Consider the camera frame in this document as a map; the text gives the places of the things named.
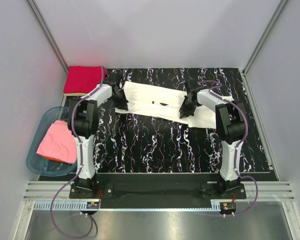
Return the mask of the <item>pink t shirt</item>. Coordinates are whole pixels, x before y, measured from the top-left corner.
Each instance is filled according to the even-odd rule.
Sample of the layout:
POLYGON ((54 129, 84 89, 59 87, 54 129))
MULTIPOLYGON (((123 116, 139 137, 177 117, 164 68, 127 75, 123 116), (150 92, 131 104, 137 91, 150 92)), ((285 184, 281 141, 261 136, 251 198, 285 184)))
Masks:
POLYGON ((36 153, 45 158, 55 158, 60 163, 74 164, 77 160, 76 141, 64 120, 56 120, 48 128, 36 153))

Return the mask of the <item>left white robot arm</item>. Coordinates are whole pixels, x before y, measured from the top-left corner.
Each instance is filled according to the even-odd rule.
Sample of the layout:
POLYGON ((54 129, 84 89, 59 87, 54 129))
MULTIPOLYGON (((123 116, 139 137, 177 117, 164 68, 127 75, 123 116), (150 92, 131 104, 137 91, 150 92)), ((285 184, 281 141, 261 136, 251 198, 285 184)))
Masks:
POLYGON ((93 141, 99 128, 98 108, 103 102, 112 100, 115 108, 127 111, 129 101, 123 84, 123 75, 111 72, 92 91, 72 98, 69 103, 68 129, 74 135, 77 150, 77 171, 71 191, 87 198, 98 193, 93 158, 93 141))

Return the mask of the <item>teal plastic basket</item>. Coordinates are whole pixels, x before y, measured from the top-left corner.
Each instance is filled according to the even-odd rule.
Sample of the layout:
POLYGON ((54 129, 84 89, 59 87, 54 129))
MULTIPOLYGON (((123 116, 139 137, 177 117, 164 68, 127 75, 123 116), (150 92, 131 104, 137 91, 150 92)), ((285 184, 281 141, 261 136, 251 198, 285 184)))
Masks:
POLYGON ((31 172, 46 177, 61 177, 77 170, 77 163, 71 164, 53 161, 37 154, 39 145, 44 139, 50 126, 56 120, 67 121, 68 117, 69 108, 64 106, 53 107, 43 115, 26 158, 26 165, 31 172))

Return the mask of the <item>white t shirt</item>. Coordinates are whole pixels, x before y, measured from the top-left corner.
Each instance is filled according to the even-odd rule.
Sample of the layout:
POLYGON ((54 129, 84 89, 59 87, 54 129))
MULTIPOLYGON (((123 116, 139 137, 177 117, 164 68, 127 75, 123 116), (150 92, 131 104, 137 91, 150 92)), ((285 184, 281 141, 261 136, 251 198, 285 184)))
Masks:
POLYGON ((161 118, 188 125, 190 128, 215 129, 216 114, 212 101, 221 101, 204 90, 201 98, 203 105, 196 107, 193 116, 180 118, 180 108, 187 93, 159 86, 140 84, 127 81, 124 93, 128 100, 128 110, 115 109, 119 114, 136 114, 161 118))

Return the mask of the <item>orange garment in basket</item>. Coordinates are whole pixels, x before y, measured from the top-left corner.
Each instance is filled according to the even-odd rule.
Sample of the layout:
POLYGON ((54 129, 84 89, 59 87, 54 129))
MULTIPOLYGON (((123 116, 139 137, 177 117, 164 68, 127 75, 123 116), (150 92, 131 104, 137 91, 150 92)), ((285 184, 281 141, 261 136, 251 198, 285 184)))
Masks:
POLYGON ((45 156, 44 158, 45 158, 45 159, 48 159, 48 160, 50 160, 50 161, 60 162, 59 159, 56 159, 56 158, 53 158, 53 157, 47 157, 47 156, 45 156))

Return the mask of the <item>aluminium frame post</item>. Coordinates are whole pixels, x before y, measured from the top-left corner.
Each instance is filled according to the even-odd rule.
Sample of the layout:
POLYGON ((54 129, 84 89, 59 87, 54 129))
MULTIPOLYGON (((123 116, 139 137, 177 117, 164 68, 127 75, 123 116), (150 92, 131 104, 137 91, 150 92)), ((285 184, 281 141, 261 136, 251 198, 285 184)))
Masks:
POLYGON ((26 0, 26 2, 28 4, 31 12, 33 13, 36 21, 38 22, 38 25, 39 25, 40 29, 42 30, 47 42, 49 43, 56 58, 58 59, 60 65, 62 66, 63 70, 66 73, 68 73, 69 66, 68 66, 65 58, 63 57, 63 55, 60 51, 60 48, 58 47, 58 44, 57 44, 56 40, 54 39, 54 37, 49 29, 49 26, 48 26, 47 22, 45 21, 43 14, 41 13, 39 6, 37 5, 35 0, 26 0))
POLYGON ((269 22, 267 23, 259 41, 257 42, 251 56, 248 59, 247 64, 242 69, 242 73, 244 75, 247 75, 249 70, 251 69, 253 63, 255 62, 256 58, 258 57, 260 51, 262 50, 264 44, 266 43, 266 40, 270 36, 270 33, 272 32, 273 28, 275 27, 275 24, 279 20, 281 14, 285 10, 286 6, 288 5, 290 1, 289 0, 280 0, 277 7, 275 8, 269 22))

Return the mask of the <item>folded beige t shirt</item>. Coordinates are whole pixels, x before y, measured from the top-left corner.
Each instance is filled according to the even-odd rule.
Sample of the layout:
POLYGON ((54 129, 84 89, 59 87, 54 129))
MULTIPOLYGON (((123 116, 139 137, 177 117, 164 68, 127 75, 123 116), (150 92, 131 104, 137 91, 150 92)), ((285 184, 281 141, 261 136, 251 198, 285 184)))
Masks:
POLYGON ((64 93, 63 94, 66 97, 83 97, 87 95, 87 93, 84 92, 70 92, 70 93, 64 93))

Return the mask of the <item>right aluminium frame post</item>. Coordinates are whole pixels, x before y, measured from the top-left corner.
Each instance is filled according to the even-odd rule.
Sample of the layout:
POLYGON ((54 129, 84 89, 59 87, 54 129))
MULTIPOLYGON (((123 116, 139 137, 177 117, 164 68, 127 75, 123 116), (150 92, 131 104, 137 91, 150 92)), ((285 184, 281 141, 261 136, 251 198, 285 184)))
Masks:
POLYGON ((289 0, 280 0, 277 7, 275 8, 269 22, 267 23, 259 41, 257 42, 251 56, 248 59, 247 64, 242 69, 242 73, 244 75, 247 75, 249 70, 251 69, 253 63, 255 62, 256 58, 258 57, 260 51, 262 50, 264 44, 266 43, 266 40, 270 36, 270 33, 272 32, 273 28, 275 27, 275 24, 279 20, 281 14, 285 10, 286 6, 288 5, 290 1, 289 0))

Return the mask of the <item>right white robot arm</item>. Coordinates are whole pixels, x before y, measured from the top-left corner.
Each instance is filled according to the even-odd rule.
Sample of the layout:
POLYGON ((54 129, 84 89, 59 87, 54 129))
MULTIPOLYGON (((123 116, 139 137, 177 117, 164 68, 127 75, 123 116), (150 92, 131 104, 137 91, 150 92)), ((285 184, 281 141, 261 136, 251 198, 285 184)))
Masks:
POLYGON ((205 106, 215 113, 216 134, 222 142, 222 162, 218 181, 209 194, 218 193, 226 199, 233 195, 241 184, 240 153, 248 135, 245 106, 241 100, 229 100, 226 96, 215 93, 213 90, 220 88, 221 83, 214 80, 204 82, 216 86, 199 86, 195 79, 185 81, 186 95, 179 109, 179 117, 193 117, 196 108, 200 106, 205 106))

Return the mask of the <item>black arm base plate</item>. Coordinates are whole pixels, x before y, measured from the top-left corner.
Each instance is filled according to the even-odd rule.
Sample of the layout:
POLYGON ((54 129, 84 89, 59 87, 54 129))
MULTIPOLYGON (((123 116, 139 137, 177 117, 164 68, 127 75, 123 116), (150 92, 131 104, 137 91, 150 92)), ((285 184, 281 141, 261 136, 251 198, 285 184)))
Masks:
POLYGON ((97 192, 69 193, 72 199, 119 205, 151 207, 199 207, 212 200, 245 200, 246 189, 223 194, 209 194, 219 179, 217 173, 97 173, 97 192))

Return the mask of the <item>black marble pattern mat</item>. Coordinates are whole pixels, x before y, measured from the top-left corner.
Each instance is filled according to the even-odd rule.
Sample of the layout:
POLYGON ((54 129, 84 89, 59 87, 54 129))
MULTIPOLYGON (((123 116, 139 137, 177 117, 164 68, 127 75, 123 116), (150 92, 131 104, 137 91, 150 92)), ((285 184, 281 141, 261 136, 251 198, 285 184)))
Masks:
MULTIPOLYGON (((219 95, 242 100, 248 136, 240 156, 240 171, 257 181, 275 181, 275 171, 262 143, 241 71, 238 68, 119 68, 125 81, 184 90, 187 79, 218 81, 219 95)), ((99 173, 206 173, 222 164, 222 143, 214 129, 193 128, 161 118, 116 113, 113 103, 99 110, 93 141, 94 166, 99 173)))

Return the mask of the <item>folded red t shirt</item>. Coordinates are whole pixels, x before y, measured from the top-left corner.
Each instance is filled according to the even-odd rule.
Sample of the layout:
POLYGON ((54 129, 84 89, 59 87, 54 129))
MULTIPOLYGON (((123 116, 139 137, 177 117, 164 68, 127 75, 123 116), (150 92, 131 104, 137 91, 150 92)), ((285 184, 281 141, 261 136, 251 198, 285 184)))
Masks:
POLYGON ((63 93, 90 93, 105 78, 107 70, 103 66, 69 66, 63 93))

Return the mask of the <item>left aluminium frame post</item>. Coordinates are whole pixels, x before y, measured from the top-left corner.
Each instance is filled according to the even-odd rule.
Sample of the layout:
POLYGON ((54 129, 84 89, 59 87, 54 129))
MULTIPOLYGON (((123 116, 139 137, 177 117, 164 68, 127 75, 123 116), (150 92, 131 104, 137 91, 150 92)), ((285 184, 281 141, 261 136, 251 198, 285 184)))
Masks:
POLYGON ((56 40, 54 39, 54 37, 49 29, 49 26, 48 26, 47 22, 45 21, 43 14, 41 13, 39 6, 37 5, 35 0, 26 0, 26 2, 28 4, 31 12, 33 13, 36 21, 38 22, 38 25, 39 25, 40 29, 42 30, 47 42, 49 43, 56 58, 58 59, 60 65, 62 66, 63 70, 66 73, 68 73, 69 66, 68 66, 65 58, 63 57, 63 55, 60 51, 60 48, 58 47, 58 44, 57 44, 56 40))

